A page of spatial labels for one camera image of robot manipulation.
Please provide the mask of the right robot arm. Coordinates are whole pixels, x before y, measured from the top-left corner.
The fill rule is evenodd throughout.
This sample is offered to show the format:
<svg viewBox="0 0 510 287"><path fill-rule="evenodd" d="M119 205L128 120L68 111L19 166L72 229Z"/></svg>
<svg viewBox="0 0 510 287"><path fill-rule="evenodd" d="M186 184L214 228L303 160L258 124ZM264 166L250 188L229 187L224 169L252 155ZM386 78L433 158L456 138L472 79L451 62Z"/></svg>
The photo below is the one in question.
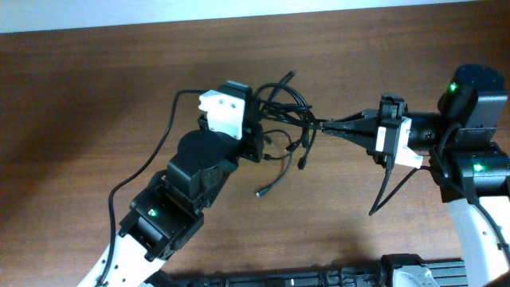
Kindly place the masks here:
<svg viewBox="0 0 510 287"><path fill-rule="evenodd" d="M485 65L459 66L435 113L384 94L376 109L327 120L323 131L366 150L390 174L428 171L456 228L470 286L509 283L509 157L493 137L508 93Z"/></svg>

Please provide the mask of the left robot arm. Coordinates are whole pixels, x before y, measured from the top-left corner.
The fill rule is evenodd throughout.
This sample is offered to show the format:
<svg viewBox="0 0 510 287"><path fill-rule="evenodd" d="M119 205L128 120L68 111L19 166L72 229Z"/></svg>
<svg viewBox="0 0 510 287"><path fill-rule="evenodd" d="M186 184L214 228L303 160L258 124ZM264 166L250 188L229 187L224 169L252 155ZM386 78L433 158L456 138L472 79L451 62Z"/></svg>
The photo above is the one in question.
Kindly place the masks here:
<svg viewBox="0 0 510 287"><path fill-rule="evenodd" d="M133 198L130 210L82 286L139 286L203 226L241 158L258 163L264 148L260 99L248 86L227 81L198 90L199 128L185 134L167 167Z"/></svg>

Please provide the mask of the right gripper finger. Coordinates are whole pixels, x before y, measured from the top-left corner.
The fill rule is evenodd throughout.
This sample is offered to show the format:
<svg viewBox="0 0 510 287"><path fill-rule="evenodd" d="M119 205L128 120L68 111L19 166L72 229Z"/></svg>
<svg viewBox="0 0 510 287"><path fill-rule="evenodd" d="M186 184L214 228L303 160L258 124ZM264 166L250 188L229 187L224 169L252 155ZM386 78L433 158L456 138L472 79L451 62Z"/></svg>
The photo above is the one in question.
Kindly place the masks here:
<svg viewBox="0 0 510 287"><path fill-rule="evenodd" d="M375 133L374 132L360 132L352 130L341 130L338 128L322 127L322 132L350 141L367 150L368 153L375 152Z"/></svg>
<svg viewBox="0 0 510 287"><path fill-rule="evenodd" d="M378 120L378 111L369 108L343 119L327 120L323 122L323 127L333 130L375 130Z"/></svg>

